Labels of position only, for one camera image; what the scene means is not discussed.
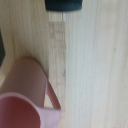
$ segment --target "wooden floor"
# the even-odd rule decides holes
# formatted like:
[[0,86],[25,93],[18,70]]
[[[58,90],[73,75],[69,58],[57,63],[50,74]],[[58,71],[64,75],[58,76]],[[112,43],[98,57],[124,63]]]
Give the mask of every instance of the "wooden floor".
[[128,128],[127,0],[84,0],[70,13],[46,12],[44,0],[0,0],[0,30],[0,83],[15,60],[36,58],[62,105],[58,128]]

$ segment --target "light wood surface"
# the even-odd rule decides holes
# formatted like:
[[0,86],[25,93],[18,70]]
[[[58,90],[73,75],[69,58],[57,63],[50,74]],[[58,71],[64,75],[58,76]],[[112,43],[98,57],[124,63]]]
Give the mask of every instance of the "light wood surface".
[[44,0],[0,0],[0,30],[0,83],[15,60],[36,58],[62,105],[58,128],[128,128],[127,0],[84,0],[68,13],[46,12]]

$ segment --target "cup handle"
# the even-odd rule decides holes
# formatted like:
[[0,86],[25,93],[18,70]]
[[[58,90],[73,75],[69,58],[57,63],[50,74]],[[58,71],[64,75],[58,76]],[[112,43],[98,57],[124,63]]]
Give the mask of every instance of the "cup handle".
[[50,82],[48,81],[48,79],[46,78],[46,90],[45,93],[49,96],[50,101],[52,102],[53,108],[54,109],[61,109],[60,103],[58,101],[58,98],[50,84]]

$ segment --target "black object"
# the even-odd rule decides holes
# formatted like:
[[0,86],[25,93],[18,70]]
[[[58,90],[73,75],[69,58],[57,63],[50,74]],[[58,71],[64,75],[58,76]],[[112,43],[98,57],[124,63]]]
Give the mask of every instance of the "black object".
[[48,11],[75,11],[82,8],[82,0],[45,0]]
[[4,50],[4,45],[3,45],[3,41],[0,33],[0,66],[3,62],[4,56],[5,56],[5,50]]

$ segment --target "pink object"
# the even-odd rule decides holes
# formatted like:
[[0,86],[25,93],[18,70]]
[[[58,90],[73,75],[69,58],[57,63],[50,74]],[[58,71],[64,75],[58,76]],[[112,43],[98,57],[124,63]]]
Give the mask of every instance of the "pink object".
[[[61,106],[44,76],[41,66],[32,59],[14,64],[0,88],[0,128],[57,128]],[[44,108],[45,93],[54,109]]]

